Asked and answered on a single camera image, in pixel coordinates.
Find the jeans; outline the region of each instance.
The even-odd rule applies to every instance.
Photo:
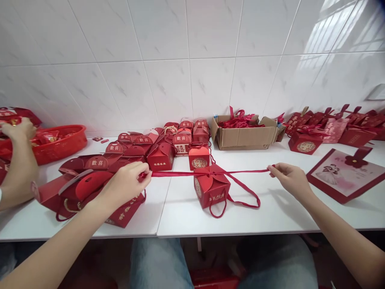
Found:
[[[44,242],[0,243],[0,281],[43,244]]]
[[[267,246],[259,243],[256,259],[249,263],[249,274],[238,288],[318,288],[313,257],[298,235],[254,237],[270,238]],[[130,288],[194,288],[179,239],[134,239]]]

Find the tile grout line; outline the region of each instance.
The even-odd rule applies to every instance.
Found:
[[[242,12],[243,12],[243,5],[245,3],[245,0],[242,1],[242,7],[241,7],[241,18],[239,19],[239,27],[238,27],[238,37],[237,37],[237,45],[235,46],[235,58],[234,58],[234,66],[233,66],[233,75],[231,76],[231,88],[230,88],[230,97],[229,97],[229,104],[227,106],[227,111],[229,111],[230,102],[231,102],[231,93],[233,91],[233,83],[234,83],[234,71],[235,71],[235,63],[237,62],[237,51],[238,51],[238,43],[239,43],[239,34],[241,31],[241,23],[242,23]]]
[[[113,101],[115,102],[116,107],[117,107],[118,110],[119,110],[120,116],[122,117],[122,120],[123,120],[124,122],[126,122],[126,120],[125,120],[125,118],[123,117],[123,114],[122,114],[122,112],[121,112],[121,110],[120,110],[120,107],[119,107],[119,105],[116,103],[116,100],[115,100],[115,98],[114,98],[114,96],[113,96],[113,94],[112,94],[112,92],[111,92],[111,89],[110,89],[110,87],[109,87],[109,85],[108,85],[108,83],[107,83],[107,81],[106,81],[106,79],[105,79],[105,77],[104,77],[104,74],[103,74],[103,72],[102,72],[101,69],[100,69],[100,66],[99,66],[99,63],[97,62],[96,56],[95,56],[95,54],[93,53],[92,48],[91,48],[91,46],[90,46],[89,43],[88,43],[88,40],[87,40],[87,37],[86,37],[85,34],[84,34],[83,28],[81,27],[80,22],[79,22],[79,20],[77,19],[76,14],[75,14],[75,12],[74,12],[73,9],[72,9],[71,3],[69,2],[69,0],[67,0],[67,2],[68,2],[68,5],[69,5],[69,7],[71,8],[71,11],[72,11],[72,13],[73,13],[73,15],[74,15],[74,17],[75,17],[75,19],[76,19],[76,21],[77,21],[77,24],[79,25],[80,31],[82,32],[83,37],[84,37],[85,41],[87,42],[88,47],[89,47],[89,49],[90,49],[90,51],[91,51],[91,53],[92,53],[92,55],[93,55],[93,57],[94,57],[94,59],[95,59],[95,61],[96,61],[97,67],[98,67],[98,69],[99,69],[99,72],[100,72],[101,76],[103,77],[104,83],[106,84],[106,86],[107,86],[107,88],[108,88],[108,91],[109,91],[109,93],[111,94],[111,97],[112,97]]]
[[[229,57],[209,57],[209,58],[190,58],[191,60],[205,60],[205,59],[227,59],[227,58],[262,58],[262,57],[275,57],[275,56],[308,56],[308,55],[325,55],[325,54],[373,54],[373,53],[385,53],[385,51],[349,51],[349,52],[324,52],[324,53],[308,53],[308,54],[276,54],[276,55],[257,55],[257,56],[229,56]],[[189,60],[188,58],[181,59],[153,59],[153,60],[124,60],[124,61],[100,61],[100,62],[72,62],[72,63],[51,63],[51,64],[27,64],[27,65],[3,65],[0,68],[6,67],[30,67],[30,66],[50,66],[50,65],[82,65],[82,64],[96,64],[96,63],[126,63],[126,62],[156,62],[156,61],[176,61],[176,60]]]
[[[275,82],[276,77],[277,77],[278,69],[280,68],[280,65],[281,65],[282,56],[284,55],[284,51],[285,51],[286,45],[287,45],[287,43],[288,43],[289,36],[290,36],[291,31],[292,31],[294,22],[295,22],[295,20],[296,20],[297,13],[298,13],[298,10],[299,10],[300,5],[301,5],[301,1],[302,1],[302,0],[300,0],[299,3],[298,3],[297,10],[296,10],[296,13],[295,13],[295,15],[294,15],[292,25],[290,26],[290,30],[289,30],[289,33],[288,33],[288,37],[286,38],[286,42],[285,42],[284,48],[282,49],[282,54],[280,55],[280,56],[281,56],[281,57],[280,57],[280,61],[278,62],[278,66],[277,66],[277,69],[276,69],[276,73],[274,74],[273,82],[272,82],[272,85],[271,85],[271,87],[270,87],[269,94],[267,95],[267,98],[266,98],[266,101],[265,101],[265,106],[263,107],[262,115],[265,114],[267,102],[269,101],[270,94],[271,94],[271,92],[272,92],[272,90],[273,90],[273,85],[274,85],[274,82]]]
[[[190,62],[190,43],[188,40],[187,0],[184,0],[184,5],[186,10],[187,54],[188,54],[188,69],[190,71],[191,110],[192,110],[192,120],[194,120],[193,85],[191,80],[191,62]]]
[[[346,22],[345,22],[344,26],[341,28],[340,33],[339,33],[338,36],[336,37],[336,41],[334,42],[332,48],[330,49],[330,51],[329,51],[329,53],[328,53],[328,55],[327,55],[327,57],[326,57],[324,63],[322,64],[320,70],[318,71],[317,76],[314,78],[314,81],[312,82],[311,87],[315,84],[315,82],[316,82],[318,76],[321,74],[321,71],[322,71],[322,69],[324,68],[324,66],[325,66],[325,64],[326,64],[326,62],[327,62],[327,60],[329,59],[330,54],[337,54],[337,53],[332,53],[333,48],[334,48],[334,46],[336,45],[336,43],[337,43],[337,41],[338,41],[338,38],[340,38],[340,36],[341,36],[341,34],[342,34],[342,31],[344,30],[346,24],[348,23],[348,20],[349,20],[350,16],[352,16],[352,13],[353,13],[354,9],[356,8],[357,4],[358,4],[358,0],[356,0],[356,4],[354,4],[354,7],[353,7],[352,11],[350,12],[348,18],[346,19]]]
[[[152,104],[154,105],[154,109],[155,109],[155,112],[156,112],[156,119],[158,120],[158,123],[160,123],[158,110],[156,109],[156,104],[155,104],[155,100],[154,100],[154,95],[153,95],[153,93],[152,93],[150,81],[148,80],[147,69],[146,69],[146,66],[144,65],[144,60],[143,60],[142,50],[140,49],[140,44],[139,44],[138,36],[137,36],[137,34],[136,34],[136,28],[135,28],[134,20],[132,19],[131,9],[130,9],[130,6],[129,6],[129,4],[128,4],[128,0],[126,0],[126,3],[127,3],[127,7],[128,7],[128,12],[129,12],[129,14],[130,14],[131,22],[132,22],[132,27],[134,28],[135,39],[136,39],[136,42],[138,43],[138,48],[139,48],[140,58],[142,59],[140,62],[143,64],[144,73],[146,74],[146,79],[147,79],[148,88],[150,89],[150,93],[151,93]]]

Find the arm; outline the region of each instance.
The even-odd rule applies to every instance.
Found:
[[[148,173],[139,183],[140,173]],[[96,230],[121,205],[151,181],[148,164],[134,162],[121,168],[102,192],[63,229],[0,282],[0,289],[57,288]]]
[[[17,126],[3,124],[2,131],[12,141],[13,154],[9,171],[1,184],[0,211],[32,199],[31,182],[35,181],[39,174],[29,141],[35,135],[36,128],[30,120],[23,118]]]
[[[360,286],[363,289],[384,288],[385,252],[319,200],[299,167],[279,163],[276,168],[269,166],[268,169],[313,217]]]

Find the red paper bag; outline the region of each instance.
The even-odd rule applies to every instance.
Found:
[[[339,139],[344,133],[346,125],[349,122],[348,118],[340,117],[341,114],[337,116],[337,119],[328,118],[325,125],[325,133],[328,134],[328,136],[323,138],[323,143],[338,143]]]
[[[305,125],[313,116],[312,111],[308,111],[309,107],[305,106],[302,112],[295,112],[287,122],[286,133],[289,134],[292,130],[296,130],[298,126]]]

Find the gold circular emblem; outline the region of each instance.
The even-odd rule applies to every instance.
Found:
[[[302,153],[311,152],[316,148],[316,145],[313,142],[302,142],[297,146],[297,149]]]
[[[201,198],[202,197],[202,191],[201,191],[201,186],[199,185],[199,181],[197,178],[194,180],[194,183],[195,183],[195,190],[198,194],[198,197]]]
[[[193,165],[194,168],[207,167],[207,161],[203,158],[193,159],[191,164]]]

